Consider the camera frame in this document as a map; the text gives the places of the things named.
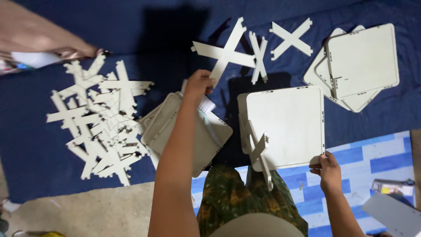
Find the hand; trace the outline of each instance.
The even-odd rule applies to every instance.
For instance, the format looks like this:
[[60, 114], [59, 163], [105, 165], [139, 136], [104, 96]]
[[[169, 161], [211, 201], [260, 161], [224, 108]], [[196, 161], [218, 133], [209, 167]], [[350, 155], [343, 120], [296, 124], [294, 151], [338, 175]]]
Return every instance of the hand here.
[[209, 78], [211, 72], [199, 69], [187, 80], [186, 90], [184, 91], [183, 101], [191, 101], [196, 107], [199, 107], [204, 94], [212, 93], [212, 84], [215, 79]]
[[319, 175], [322, 180], [320, 187], [325, 194], [342, 193], [341, 187], [341, 168], [334, 155], [326, 151], [325, 155], [320, 155], [320, 164], [309, 165], [310, 172]]

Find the blue and white floor mat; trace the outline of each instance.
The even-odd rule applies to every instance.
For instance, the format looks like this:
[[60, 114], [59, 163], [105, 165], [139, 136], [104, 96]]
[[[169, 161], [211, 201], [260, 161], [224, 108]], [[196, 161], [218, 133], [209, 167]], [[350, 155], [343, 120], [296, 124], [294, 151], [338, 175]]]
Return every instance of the blue and white floor mat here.
[[[386, 227], [370, 217], [360, 207], [374, 194], [373, 180], [414, 179], [409, 131], [376, 137], [327, 149], [341, 166], [342, 191], [361, 229], [367, 233], [386, 231]], [[245, 182], [247, 167], [239, 167]], [[309, 224], [310, 237], [332, 236], [326, 198], [320, 188], [320, 177], [309, 172], [308, 166], [277, 170], [291, 191], [300, 215]], [[192, 180], [193, 208], [197, 212], [208, 172]], [[414, 196], [406, 197], [414, 204]]]

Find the green patterned pants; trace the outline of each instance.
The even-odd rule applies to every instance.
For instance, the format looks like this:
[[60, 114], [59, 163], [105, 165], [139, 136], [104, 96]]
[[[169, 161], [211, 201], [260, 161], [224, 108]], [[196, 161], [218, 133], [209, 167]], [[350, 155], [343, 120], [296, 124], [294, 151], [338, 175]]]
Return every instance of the green patterned pants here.
[[298, 214], [291, 193], [276, 170], [271, 171], [273, 189], [266, 187], [262, 172], [248, 168], [247, 185], [240, 174], [225, 165], [213, 166], [205, 180], [197, 213], [200, 236], [207, 237], [228, 221], [249, 213], [267, 213], [282, 218], [308, 236], [308, 224]]

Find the person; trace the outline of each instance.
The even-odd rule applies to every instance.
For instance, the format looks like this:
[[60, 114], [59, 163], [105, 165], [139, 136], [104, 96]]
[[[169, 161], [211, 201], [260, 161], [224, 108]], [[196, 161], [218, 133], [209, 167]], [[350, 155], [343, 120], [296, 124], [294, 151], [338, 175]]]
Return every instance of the person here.
[[[269, 191], [263, 174], [250, 166], [246, 185], [234, 168], [212, 166], [196, 219], [190, 197], [196, 113], [203, 94], [212, 92], [210, 74], [198, 70], [188, 79], [157, 167], [148, 236], [308, 236], [308, 224], [276, 170], [271, 171], [274, 187]], [[342, 193], [341, 169], [334, 155], [320, 155], [320, 164], [309, 168], [321, 177], [333, 236], [365, 236]]]

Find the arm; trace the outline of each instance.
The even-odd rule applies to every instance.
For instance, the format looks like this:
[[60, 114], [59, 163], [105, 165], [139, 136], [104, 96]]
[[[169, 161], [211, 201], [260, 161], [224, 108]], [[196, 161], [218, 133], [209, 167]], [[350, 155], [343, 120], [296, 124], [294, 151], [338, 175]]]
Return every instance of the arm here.
[[196, 71], [188, 80], [176, 123], [162, 152], [155, 176], [149, 237], [198, 237], [199, 226], [193, 212], [193, 153], [197, 107], [213, 80], [206, 70]]
[[322, 178], [320, 187], [326, 196], [332, 234], [334, 237], [364, 237], [342, 193], [341, 168], [332, 153], [326, 151], [326, 156], [320, 155], [320, 164], [310, 165], [310, 172]]

